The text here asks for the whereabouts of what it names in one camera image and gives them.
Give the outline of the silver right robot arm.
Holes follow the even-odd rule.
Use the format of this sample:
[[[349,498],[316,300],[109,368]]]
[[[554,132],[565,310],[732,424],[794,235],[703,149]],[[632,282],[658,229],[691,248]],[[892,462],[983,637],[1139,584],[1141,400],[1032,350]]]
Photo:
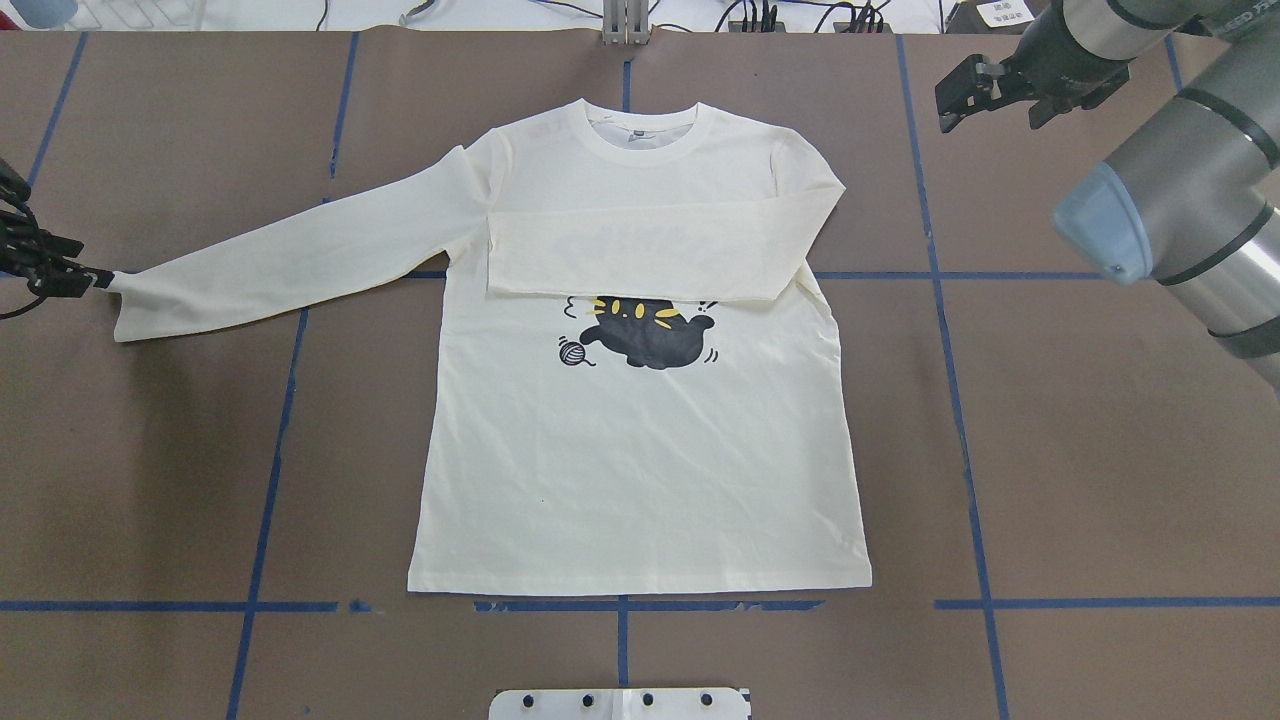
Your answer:
[[[1215,342],[1277,383],[1275,1],[1055,1],[1011,56],[973,56],[975,108],[1028,101],[1041,128],[1097,108],[1130,63],[1201,20],[1226,50],[1120,143],[1055,209],[1053,227],[1119,284],[1152,279]]]

